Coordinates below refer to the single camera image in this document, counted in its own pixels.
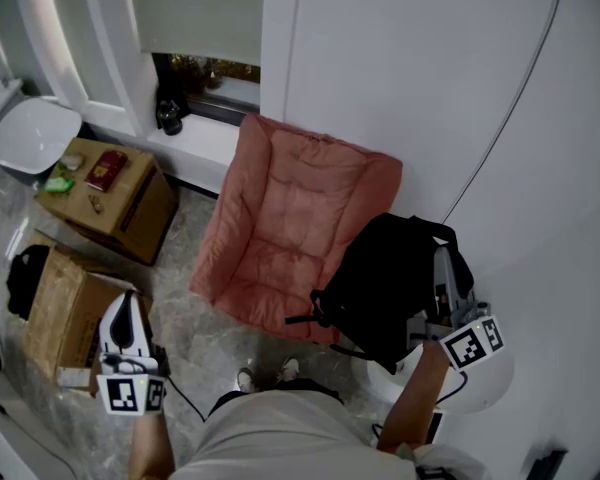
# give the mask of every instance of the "pink cushion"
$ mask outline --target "pink cushion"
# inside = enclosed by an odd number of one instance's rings
[[[200,249],[191,290],[276,336],[336,343],[338,331],[285,325],[312,312],[349,243],[393,203],[402,163],[247,116]]]

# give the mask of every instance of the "roller blind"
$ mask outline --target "roller blind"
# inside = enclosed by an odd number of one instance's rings
[[[260,65],[262,0],[133,0],[144,51]]]

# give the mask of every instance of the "small object on box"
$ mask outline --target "small object on box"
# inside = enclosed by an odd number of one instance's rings
[[[109,190],[113,181],[127,163],[127,155],[110,149],[100,155],[100,158],[87,174],[87,185],[102,192]]]
[[[60,157],[60,162],[70,171],[77,171],[84,162],[84,156],[80,153],[66,154]]]
[[[45,192],[53,192],[53,193],[65,193],[69,192],[71,187],[73,187],[75,181],[73,180],[65,180],[62,176],[58,178],[48,179],[44,184]]]
[[[93,211],[100,215],[102,213],[102,205],[100,204],[100,198],[98,196],[89,194],[89,202],[91,203]]]

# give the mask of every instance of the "black bag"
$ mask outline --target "black bag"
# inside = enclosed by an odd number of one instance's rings
[[[407,355],[407,320],[423,309],[428,316],[437,314],[433,256],[440,245],[434,237],[448,242],[457,288],[466,297],[473,276],[458,252],[453,229],[384,213],[347,247],[326,288],[311,293],[313,316],[287,318],[286,323],[333,325],[364,353],[332,348],[374,360],[395,374],[396,363]]]
[[[31,245],[11,262],[7,288],[9,289],[9,312],[23,320],[29,320],[38,283],[49,256],[46,245]]]

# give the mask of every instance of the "foot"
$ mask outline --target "foot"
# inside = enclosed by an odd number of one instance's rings
[[[240,368],[238,370],[238,388],[243,393],[255,393],[256,385],[253,382],[253,373],[249,368]]]
[[[287,357],[278,372],[278,382],[291,382],[298,378],[300,363],[295,357]]]

